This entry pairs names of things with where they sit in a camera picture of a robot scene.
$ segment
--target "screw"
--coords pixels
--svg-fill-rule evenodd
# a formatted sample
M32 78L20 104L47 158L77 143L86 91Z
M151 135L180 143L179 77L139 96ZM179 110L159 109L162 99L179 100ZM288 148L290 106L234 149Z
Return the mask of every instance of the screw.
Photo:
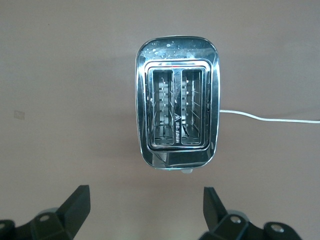
M49 215L43 215L42 217L40 217L39 221L40 221L40 222L45 222L45 221L47 221L49 218L50 218Z
M238 216L232 216L232 217L230 217L230 219L234 224L240 224L241 223L241 219Z
M278 224L272 224L271 228L277 233L283 233L285 231L283 227Z

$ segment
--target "power cord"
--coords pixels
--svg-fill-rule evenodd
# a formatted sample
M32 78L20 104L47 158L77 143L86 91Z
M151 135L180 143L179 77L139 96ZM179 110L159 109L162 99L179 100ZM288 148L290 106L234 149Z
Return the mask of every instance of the power cord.
M250 113L246 113L243 111L236 111L236 110L224 110L220 109L220 113L225 114L238 114L243 115L252 119L256 119L259 121L266 121L266 122L285 122L285 123L302 123L302 124L320 124L320 120L298 120L298 119L278 119L278 118L265 118L252 115Z

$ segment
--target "robotic claw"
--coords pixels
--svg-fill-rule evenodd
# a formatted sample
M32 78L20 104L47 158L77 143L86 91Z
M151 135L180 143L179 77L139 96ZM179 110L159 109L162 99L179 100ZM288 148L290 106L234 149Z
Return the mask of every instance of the robotic claw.
M25 225L0 220L0 240L72 240L90 212L88 185L79 186L56 210ZM237 214L229 214L213 187L205 187L203 214L209 231L199 240L302 240L288 225L268 222L263 229Z

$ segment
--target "white cable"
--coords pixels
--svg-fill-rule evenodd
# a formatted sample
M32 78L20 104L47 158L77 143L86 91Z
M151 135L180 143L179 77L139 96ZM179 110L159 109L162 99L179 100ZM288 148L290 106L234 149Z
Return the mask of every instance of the white cable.
M285 122L285 123L302 123L302 124L320 124L320 120L297 120L297 119L278 119L278 118L264 118L252 115L250 113L246 113L243 111L235 111L235 110L223 110L220 109L220 113L225 114L238 114L243 115L252 119L260 120L260 121L267 121L267 122Z

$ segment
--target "beige surface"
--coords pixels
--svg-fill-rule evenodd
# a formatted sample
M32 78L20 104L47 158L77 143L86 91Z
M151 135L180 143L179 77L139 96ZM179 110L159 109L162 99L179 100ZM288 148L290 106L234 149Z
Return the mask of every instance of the beige surface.
M318 240L320 125L222 114L207 166L154 170L140 155L134 71L149 39L204 37L220 55L222 109L320 119L319 12L318 0L0 0L0 218L19 226L89 184L75 239L196 240L213 186L258 227Z

